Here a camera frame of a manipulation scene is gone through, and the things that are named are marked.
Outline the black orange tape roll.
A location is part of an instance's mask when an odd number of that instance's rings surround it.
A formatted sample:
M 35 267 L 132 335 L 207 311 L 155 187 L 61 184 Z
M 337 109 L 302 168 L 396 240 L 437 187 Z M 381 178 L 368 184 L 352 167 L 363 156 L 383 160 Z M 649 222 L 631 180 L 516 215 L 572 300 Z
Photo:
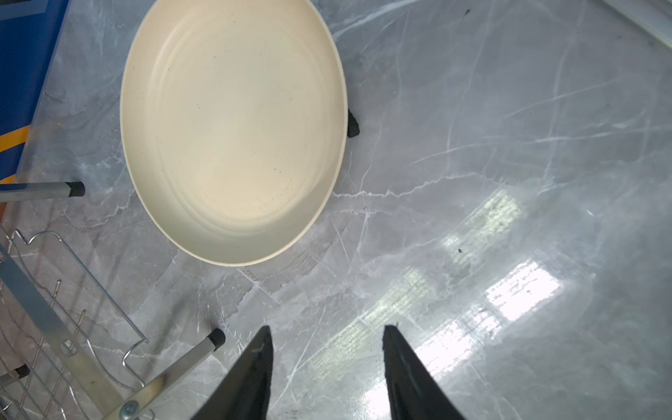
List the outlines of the black orange tape roll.
M 360 135 L 360 125 L 351 110 L 348 110 L 348 128 L 346 135 L 348 138 L 356 138 Z

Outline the plain cream plate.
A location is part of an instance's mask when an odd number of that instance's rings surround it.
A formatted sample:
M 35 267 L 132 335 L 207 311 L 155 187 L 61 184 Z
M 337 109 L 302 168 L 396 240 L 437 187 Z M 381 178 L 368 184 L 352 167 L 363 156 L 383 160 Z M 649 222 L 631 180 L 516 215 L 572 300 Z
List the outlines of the plain cream plate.
M 339 177 L 348 94 L 309 1 L 157 1 L 120 96 L 124 157 L 156 226 L 185 253 L 241 267 L 313 225 Z

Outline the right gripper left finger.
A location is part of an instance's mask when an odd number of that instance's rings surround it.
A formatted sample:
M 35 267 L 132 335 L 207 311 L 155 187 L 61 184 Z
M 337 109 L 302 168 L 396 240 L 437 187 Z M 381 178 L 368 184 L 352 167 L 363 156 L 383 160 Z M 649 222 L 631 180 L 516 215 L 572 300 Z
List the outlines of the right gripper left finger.
M 262 420 L 268 415 L 274 346 L 264 325 L 192 419 Z

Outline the steel two-tier dish rack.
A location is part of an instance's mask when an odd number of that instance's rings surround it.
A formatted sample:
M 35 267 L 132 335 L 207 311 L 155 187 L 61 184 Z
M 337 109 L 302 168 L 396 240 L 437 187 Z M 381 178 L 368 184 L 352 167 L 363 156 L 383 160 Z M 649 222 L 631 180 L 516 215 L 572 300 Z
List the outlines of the steel two-tier dish rack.
M 137 390 L 123 384 L 113 374 L 110 374 L 110 371 L 107 370 L 96 350 L 94 350 L 91 340 L 85 332 L 82 332 L 80 322 L 75 320 L 73 329 L 67 327 L 62 318 L 54 311 L 54 306 L 60 306 L 56 295 L 51 294 L 52 302 L 50 304 L 46 303 L 36 290 L 39 283 L 24 270 L 25 265 L 20 251 L 17 250 L 14 255 L 12 254 L 11 247 L 16 245 L 16 239 L 19 239 L 26 246 L 31 246 L 42 236 L 52 236 L 62 245 L 66 253 L 80 266 L 83 274 L 93 282 L 104 299 L 113 306 L 138 336 L 138 341 L 131 345 L 122 357 L 122 366 L 140 385 Z M 1 280 L 5 283 L 7 289 L 14 294 L 17 302 L 24 306 L 35 327 L 40 329 L 43 337 L 52 347 L 54 354 L 61 360 L 61 367 L 80 383 L 82 389 L 89 396 L 89 400 L 103 414 L 105 419 L 155 418 L 155 413 L 152 410 L 155 402 L 226 343 L 224 332 L 219 328 L 213 329 L 197 346 L 147 383 L 128 364 L 127 360 L 137 348 L 147 343 L 149 339 L 117 304 L 117 301 L 107 292 L 69 244 L 52 230 L 38 232 L 30 238 L 26 238 L 20 231 L 14 230 L 5 237 L 10 248 L 2 248 L 1 256 L 9 258 L 9 260 L 1 264 Z M 19 260 L 14 262 L 11 259 L 12 257 L 17 257 Z

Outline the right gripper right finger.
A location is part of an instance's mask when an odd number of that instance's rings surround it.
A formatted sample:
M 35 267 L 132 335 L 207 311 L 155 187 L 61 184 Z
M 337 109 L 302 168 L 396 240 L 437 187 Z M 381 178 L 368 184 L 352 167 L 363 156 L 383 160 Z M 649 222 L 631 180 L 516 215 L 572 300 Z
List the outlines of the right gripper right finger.
M 392 419 L 465 419 L 394 325 L 384 329 L 383 353 Z

